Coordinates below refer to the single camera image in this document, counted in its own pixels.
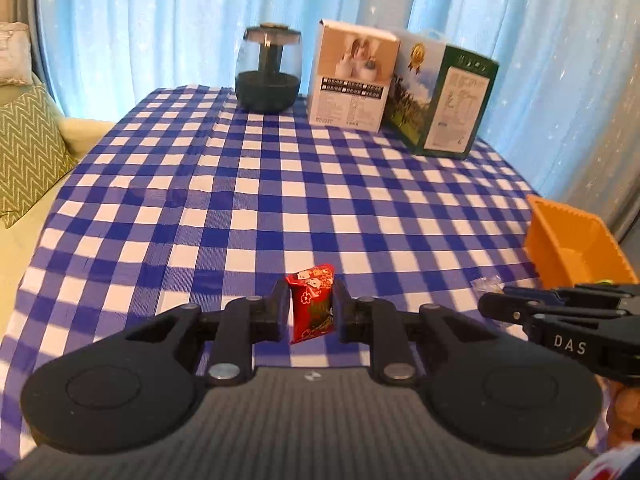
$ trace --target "light blue curtain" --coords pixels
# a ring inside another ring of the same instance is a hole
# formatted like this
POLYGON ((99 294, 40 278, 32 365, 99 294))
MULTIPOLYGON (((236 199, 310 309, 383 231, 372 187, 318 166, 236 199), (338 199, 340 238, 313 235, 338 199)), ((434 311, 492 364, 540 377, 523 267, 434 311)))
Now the light blue curtain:
POLYGON ((39 0, 52 91, 68 115, 117 120, 149 91, 232 86, 242 31, 320 18, 434 28, 500 62, 481 136, 561 198, 600 144, 632 71, 640 0, 39 0))
POLYGON ((244 28, 302 32, 308 85, 321 18, 355 22, 360 0, 40 0, 52 91, 65 114, 117 120, 155 88, 233 86, 244 28))
POLYGON ((414 0, 409 28, 500 62, 479 135, 560 200, 621 97, 638 23, 640 0, 414 0))

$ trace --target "screw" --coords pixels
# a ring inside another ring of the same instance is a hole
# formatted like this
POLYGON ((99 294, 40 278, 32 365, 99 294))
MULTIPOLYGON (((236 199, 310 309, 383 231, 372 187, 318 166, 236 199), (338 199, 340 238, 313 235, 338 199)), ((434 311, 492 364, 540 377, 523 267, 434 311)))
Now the screw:
POLYGON ((389 379, 404 381, 415 375, 415 368, 407 363, 391 363, 385 366, 384 372, 389 379))
POLYGON ((237 377, 240 373, 240 368, 232 363, 218 363, 209 368, 209 375, 214 379, 225 381, 237 377))
POLYGON ((322 375, 320 375, 315 370, 311 370, 308 374, 305 374, 305 379, 307 381, 315 381, 316 379, 321 379, 322 375))

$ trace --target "red candy bag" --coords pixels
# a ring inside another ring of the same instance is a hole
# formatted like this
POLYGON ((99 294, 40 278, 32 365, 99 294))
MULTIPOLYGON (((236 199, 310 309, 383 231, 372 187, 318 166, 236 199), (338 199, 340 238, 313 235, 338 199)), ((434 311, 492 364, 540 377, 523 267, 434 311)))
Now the red candy bag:
POLYGON ((334 266, 322 264, 287 276, 293 296, 291 344, 313 339, 334 330, 331 290, 334 266))

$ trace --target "pillow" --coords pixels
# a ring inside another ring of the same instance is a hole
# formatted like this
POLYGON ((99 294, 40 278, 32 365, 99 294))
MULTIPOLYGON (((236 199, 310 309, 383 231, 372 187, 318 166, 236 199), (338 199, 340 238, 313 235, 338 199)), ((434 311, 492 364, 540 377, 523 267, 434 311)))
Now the pillow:
POLYGON ((0 23, 0 85, 32 84, 29 27, 0 23))
POLYGON ((0 108, 0 218, 8 228, 75 165, 42 86, 0 108))

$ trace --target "black humidifier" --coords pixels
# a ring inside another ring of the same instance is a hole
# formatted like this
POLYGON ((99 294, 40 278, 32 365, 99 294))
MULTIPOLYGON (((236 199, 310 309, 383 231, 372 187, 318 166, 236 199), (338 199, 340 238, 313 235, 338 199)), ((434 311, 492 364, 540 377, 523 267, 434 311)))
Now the black humidifier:
POLYGON ((238 104, 249 112, 277 114, 300 91, 302 36, 286 25, 262 23, 244 32, 236 64, 238 104))

